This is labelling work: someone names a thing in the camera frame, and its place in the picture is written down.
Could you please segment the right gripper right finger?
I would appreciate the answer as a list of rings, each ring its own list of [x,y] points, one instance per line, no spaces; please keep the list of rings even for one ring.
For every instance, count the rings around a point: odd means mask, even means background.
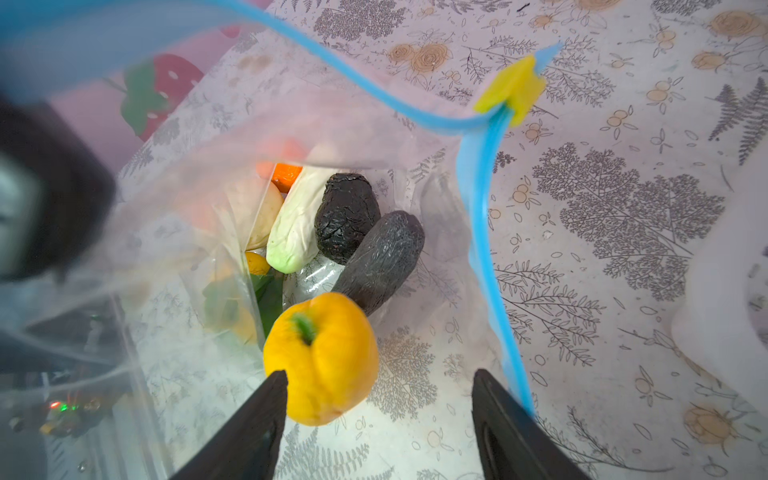
[[[472,418],[490,480],[588,480],[487,370],[475,372]]]

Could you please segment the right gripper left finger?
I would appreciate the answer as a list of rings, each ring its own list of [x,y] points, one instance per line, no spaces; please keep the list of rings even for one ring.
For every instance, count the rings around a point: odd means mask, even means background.
[[[285,372],[270,374],[172,479],[271,479],[285,428],[287,386]]]

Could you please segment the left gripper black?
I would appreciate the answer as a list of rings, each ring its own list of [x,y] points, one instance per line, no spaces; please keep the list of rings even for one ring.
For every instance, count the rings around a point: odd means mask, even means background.
[[[47,104],[1,100],[1,279],[64,272],[99,238],[109,170]]]

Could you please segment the yellow bell pepper toy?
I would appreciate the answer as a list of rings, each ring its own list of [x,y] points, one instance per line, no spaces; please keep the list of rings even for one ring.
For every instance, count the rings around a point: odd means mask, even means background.
[[[284,311],[264,349],[265,373],[287,376],[287,416],[322,426],[371,393],[379,373],[376,336],[363,310],[341,293],[321,294]]]

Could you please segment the clear zip top bag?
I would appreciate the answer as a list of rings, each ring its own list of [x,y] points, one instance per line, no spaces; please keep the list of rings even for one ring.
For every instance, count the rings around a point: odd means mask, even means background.
[[[1,91],[1,157],[30,214],[1,239],[4,278],[57,271],[96,238],[115,195],[112,177],[46,104],[23,106]],[[414,244],[421,225],[398,211],[381,215],[360,175],[337,174],[318,187],[294,186],[277,218],[285,242],[300,234],[321,244],[360,245],[368,237]],[[280,459],[293,378],[271,374],[235,416],[180,470],[183,479],[271,479]],[[488,479],[566,479],[579,470],[486,370],[475,373],[472,415]]]

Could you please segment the green leaf toy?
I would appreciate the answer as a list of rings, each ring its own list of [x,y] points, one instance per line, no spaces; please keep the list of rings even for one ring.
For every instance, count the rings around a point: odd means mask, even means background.
[[[251,283],[256,298],[261,324],[266,337],[283,312],[284,275],[270,269],[262,275],[251,274]]]

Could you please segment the white radish toy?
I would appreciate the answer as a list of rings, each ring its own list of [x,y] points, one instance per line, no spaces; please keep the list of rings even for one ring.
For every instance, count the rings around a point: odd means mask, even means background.
[[[305,167],[288,192],[266,247],[266,260],[283,274],[304,268],[319,252],[315,219],[326,184],[337,169]]]

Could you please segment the orange toy fruit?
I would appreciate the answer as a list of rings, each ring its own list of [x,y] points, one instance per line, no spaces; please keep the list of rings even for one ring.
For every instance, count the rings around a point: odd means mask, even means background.
[[[281,193],[287,194],[302,173],[302,170],[301,166],[278,163],[274,167],[271,182]]]

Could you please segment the dark cucumber toy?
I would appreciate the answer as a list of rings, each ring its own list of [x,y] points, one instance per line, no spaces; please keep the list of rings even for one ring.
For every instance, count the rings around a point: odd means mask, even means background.
[[[366,234],[332,292],[372,315],[415,270],[424,244],[424,229],[415,215],[403,210],[387,213]]]

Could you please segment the white plastic basket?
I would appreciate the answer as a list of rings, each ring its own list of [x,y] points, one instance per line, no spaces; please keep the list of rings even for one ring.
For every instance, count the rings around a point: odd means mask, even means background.
[[[767,145],[739,168],[735,191],[689,267],[672,321],[682,353],[767,414]]]

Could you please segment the dark avocado toy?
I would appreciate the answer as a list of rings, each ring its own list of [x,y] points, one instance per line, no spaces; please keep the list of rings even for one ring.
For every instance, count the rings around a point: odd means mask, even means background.
[[[327,181],[315,218],[319,252],[346,265],[381,218],[369,181],[357,173],[336,173]]]

